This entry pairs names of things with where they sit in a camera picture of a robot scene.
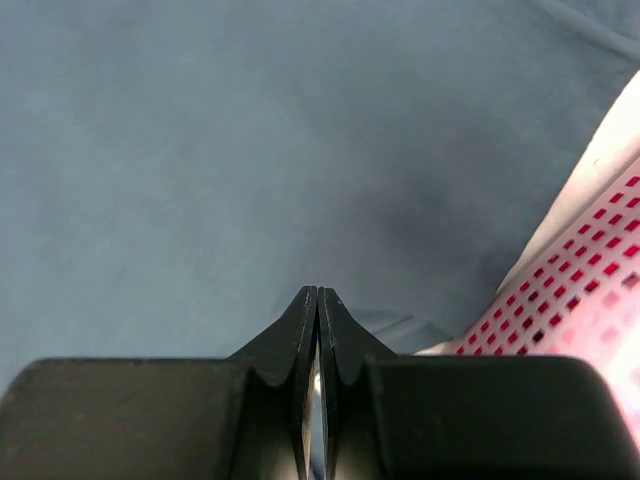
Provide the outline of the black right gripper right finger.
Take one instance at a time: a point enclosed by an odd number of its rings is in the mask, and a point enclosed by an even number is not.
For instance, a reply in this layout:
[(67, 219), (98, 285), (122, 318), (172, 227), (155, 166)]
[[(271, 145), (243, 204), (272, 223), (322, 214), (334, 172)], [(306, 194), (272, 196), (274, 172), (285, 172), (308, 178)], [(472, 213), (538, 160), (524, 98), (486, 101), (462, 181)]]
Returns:
[(329, 479), (635, 479), (601, 376), (563, 356), (406, 356), (318, 292)]

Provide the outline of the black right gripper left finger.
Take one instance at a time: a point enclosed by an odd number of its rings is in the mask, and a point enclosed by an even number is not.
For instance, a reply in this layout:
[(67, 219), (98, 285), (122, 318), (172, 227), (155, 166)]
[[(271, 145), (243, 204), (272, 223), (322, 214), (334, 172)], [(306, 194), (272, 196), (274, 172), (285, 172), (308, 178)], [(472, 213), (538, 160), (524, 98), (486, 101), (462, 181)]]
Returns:
[(45, 358), (1, 399), (5, 479), (305, 479), (318, 291), (224, 359)]

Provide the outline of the teal blue t-shirt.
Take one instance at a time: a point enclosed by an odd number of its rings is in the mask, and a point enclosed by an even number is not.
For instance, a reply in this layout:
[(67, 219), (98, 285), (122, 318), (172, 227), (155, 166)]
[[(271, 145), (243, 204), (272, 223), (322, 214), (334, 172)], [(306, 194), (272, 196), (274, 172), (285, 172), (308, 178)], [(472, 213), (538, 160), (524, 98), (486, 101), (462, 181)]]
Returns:
[(455, 337), (638, 68), (635, 1), (5, 1), (1, 380), (224, 356), (305, 284)]

